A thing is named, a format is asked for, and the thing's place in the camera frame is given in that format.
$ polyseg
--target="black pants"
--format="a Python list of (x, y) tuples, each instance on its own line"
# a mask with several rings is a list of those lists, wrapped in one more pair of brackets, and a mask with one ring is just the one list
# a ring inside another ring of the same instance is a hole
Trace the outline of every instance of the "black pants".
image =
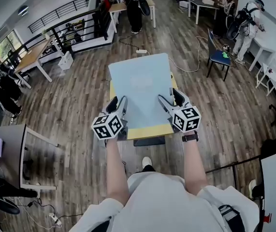
[(8, 76), (4, 76), (0, 79), (0, 87), (15, 101), (18, 100), (21, 95), (19, 86)]
[(4, 91), (0, 91), (0, 102), (4, 109), (13, 115), (18, 114), (21, 111), (21, 107), (17, 106), (10, 96)]
[(17, 189), (4, 179), (0, 178), (0, 196), (1, 197), (26, 197), (36, 198), (37, 192), (33, 190)]
[(224, 8), (220, 8), (216, 17), (215, 26), (213, 28), (213, 33), (219, 37), (223, 37), (223, 35), (227, 32), (226, 17), (227, 15), (224, 12)]
[(129, 1), (127, 3), (127, 16), (133, 32), (139, 32), (142, 27), (142, 14), (138, 7), (138, 2)]
[(147, 165), (143, 168), (143, 170), (140, 173), (142, 172), (156, 172), (156, 170), (153, 168), (153, 166)]

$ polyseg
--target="chair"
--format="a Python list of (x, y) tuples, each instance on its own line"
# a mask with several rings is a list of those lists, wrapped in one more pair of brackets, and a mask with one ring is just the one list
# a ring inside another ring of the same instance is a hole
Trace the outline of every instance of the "chair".
[[(265, 77), (268, 77), (269, 80), (264, 84), (262, 81)], [(273, 59), (269, 65), (262, 63), (260, 70), (256, 75), (256, 88), (261, 84), (262, 86), (267, 88), (267, 96), (272, 92), (276, 83), (276, 61)]]
[(207, 78), (209, 77), (209, 74), (212, 69), (212, 65), (215, 62), (217, 64), (223, 65), (222, 71), (224, 70), (225, 66), (227, 66), (226, 74), (224, 77), (224, 82), (225, 82), (229, 67), (231, 66), (230, 58), (224, 58), (223, 51), (217, 50), (217, 48), (213, 42), (213, 38), (214, 38), (213, 32), (211, 32), (209, 29), (208, 29), (208, 32), (209, 32), (209, 39), (208, 39), (207, 43), (208, 43), (208, 48), (209, 48), (209, 59), (208, 59), (206, 65), (207, 66), (209, 65), (210, 60), (211, 60), (211, 65), (210, 65), (209, 72), (207, 73), (206, 77)]

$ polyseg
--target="box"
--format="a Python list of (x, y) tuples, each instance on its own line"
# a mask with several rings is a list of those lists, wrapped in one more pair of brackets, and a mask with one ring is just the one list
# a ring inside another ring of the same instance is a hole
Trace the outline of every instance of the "box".
[(180, 7), (188, 8), (188, 2), (180, 1)]
[(59, 61), (58, 66), (60, 66), (60, 68), (64, 71), (64, 70), (70, 69), (72, 63), (73, 63), (73, 58), (70, 52), (66, 52), (66, 54), (61, 57), (61, 60)]

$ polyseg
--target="wooden table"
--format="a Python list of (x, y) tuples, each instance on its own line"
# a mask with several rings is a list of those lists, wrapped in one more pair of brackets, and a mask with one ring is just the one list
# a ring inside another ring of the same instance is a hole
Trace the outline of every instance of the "wooden table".
[[(147, 4), (151, 10), (151, 20), (153, 20), (153, 27), (156, 28), (156, 17), (155, 17), (155, 3), (153, 0), (146, 0)], [(111, 8), (109, 9), (111, 21), (113, 23), (114, 32), (117, 33), (116, 24), (113, 18), (113, 13), (121, 12), (127, 10), (127, 6), (124, 2), (112, 4)]]
[[(172, 73), (171, 73), (171, 79), (172, 79), (172, 87), (178, 89)], [(110, 99), (112, 99), (115, 96), (116, 94), (113, 87), (113, 83), (112, 81), (110, 81)], [(158, 136), (164, 136), (172, 133), (173, 133), (173, 130), (172, 130), (171, 124), (167, 121), (167, 124), (164, 124), (164, 125), (139, 128), (139, 129), (128, 129), (127, 139), (134, 140), (134, 139), (158, 137)]]
[(55, 186), (23, 184), (23, 161), (27, 133), (58, 147), (52, 140), (28, 128), (25, 124), (1, 126), (0, 138), (3, 140), (2, 156), (0, 158), (0, 176), (12, 186), (20, 189), (56, 190)]
[(216, 7), (216, 6), (214, 6), (214, 5), (205, 4), (205, 3), (203, 3), (201, 0), (189, 0), (189, 4), (188, 4), (188, 17), (190, 17), (190, 7), (191, 7), (191, 4), (194, 4), (194, 5), (197, 6), (196, 24), (198, 24), (200, 7), (209, 8), (209, 9), (214, 9), (214, 10), (215, 10), (214, 20), (216, 19), (217, 10), (218, 10), (219, 8)]
[(52, 82), (52, 79), (49, 77), (49, 75), (44, 71), (42, 68), (42, 65), (39, 61), (39, 58), (43, 51), (46, 49), (46, 47), (50, 44), (50, 42), (53, 40), (54, 36), (52, 36), (49, 40), (44, 40), (40, 44), (35, 45), (34, 47), (30, 48), (27, 54), (22, 58), (21, 62), (15, 69), (14, 73), (16, 76), (21, 80), (22, 83), (24, 83), (28, 88), (31, 88), (29, 83), (25, 81), (23, 77), (19, 74), (21, 71), (27, 71), (30, 70), (33, 67), (37, 67), (41, 73), (46, 77), (46, 79), (49, 82)]

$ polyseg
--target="extension cord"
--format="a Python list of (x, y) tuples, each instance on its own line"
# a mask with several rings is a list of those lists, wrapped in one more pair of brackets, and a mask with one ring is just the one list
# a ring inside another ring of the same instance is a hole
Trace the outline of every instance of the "extension cord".
[(136, 50), (136, 53), (146, 54), (146, 53), (147, 53), (147, 50), (138, 49), (138, 50)]
[(57, 225), (61, 226), (61, 221), (58, 219), (57, 216), (54, 215), (54, 213), (49, 213), (49, 217), (51, 217), (54, 220), (54, 223), (57, 221)]

